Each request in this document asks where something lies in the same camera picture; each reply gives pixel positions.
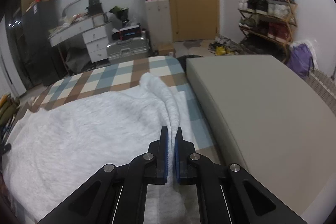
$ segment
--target white blanket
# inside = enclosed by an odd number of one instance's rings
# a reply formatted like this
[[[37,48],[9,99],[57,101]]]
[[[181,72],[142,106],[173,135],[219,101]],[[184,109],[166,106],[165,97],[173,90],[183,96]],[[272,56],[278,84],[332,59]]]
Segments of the white blanket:
[[[149,185],[144,223],[199,223],[194,186],[179,187],[173,175],[175,135],[192,140],[184,93],[172,94],[146,73],[140,85],[76,100],[54,110],[28,112],[8,140],[4,180],[21,205],[41,220],[108,163],[129,163],[169,131],[166,185]]]

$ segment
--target black cabinet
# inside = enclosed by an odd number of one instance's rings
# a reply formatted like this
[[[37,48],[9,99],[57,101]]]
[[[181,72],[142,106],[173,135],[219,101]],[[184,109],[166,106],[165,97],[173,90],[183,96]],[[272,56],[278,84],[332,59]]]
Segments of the black cabinet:
[[[24,64],[34,83],[51,85],[66,73],[58,50],[48,40],[48,30],[57,26],[55,0],[38,2],[22,16],[26,40]]]

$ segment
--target purple drawstring bag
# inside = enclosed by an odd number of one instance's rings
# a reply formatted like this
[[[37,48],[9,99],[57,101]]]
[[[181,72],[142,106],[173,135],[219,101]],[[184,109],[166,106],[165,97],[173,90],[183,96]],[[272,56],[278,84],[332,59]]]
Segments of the purple drawstring bag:
[[[306,44],[300,44],[293,47],[287,67],[302,79],[305,79],[308,76],[310,68],[313,66],[312,55]]]

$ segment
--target desk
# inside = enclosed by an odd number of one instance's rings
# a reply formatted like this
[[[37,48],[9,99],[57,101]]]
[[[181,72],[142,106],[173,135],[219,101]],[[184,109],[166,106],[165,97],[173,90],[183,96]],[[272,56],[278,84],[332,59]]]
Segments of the desk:
[[[112,40],[112,22],[100,24],[98,26],[95,25],[95,22],[97,22],[97,20],[93,20],[93,17],[89,17],[61,30],[49,38],[50,45],[55,47],[75,35],[82,34],[91,62],[94,63],[107,59],[106,46]]]

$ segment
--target triangular cutout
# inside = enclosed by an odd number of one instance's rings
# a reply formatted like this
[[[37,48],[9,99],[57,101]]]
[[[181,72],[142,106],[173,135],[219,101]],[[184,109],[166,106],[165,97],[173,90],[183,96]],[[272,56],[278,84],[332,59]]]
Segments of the triangular cutout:
[[[243,181],[245,190],[251,200],[253,209],[257,216],[262,216],[275,210],[275,204],[265,197],[262,193],[258,191],[250,182],[247,180]]]
[[[69,205],[69,210],[81,216],[87,216],[98,193],[101,182],[96,181],[74,202]]]

